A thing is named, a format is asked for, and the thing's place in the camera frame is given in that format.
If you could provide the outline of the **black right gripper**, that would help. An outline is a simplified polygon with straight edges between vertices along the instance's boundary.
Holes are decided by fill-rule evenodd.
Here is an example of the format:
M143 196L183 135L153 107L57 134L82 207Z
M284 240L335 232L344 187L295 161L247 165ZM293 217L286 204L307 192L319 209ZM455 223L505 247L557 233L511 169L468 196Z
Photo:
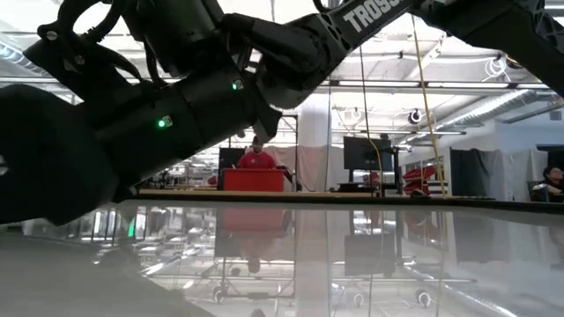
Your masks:
M2 223L69 223L108 203L117 184L78 107L29 85L2 88Z

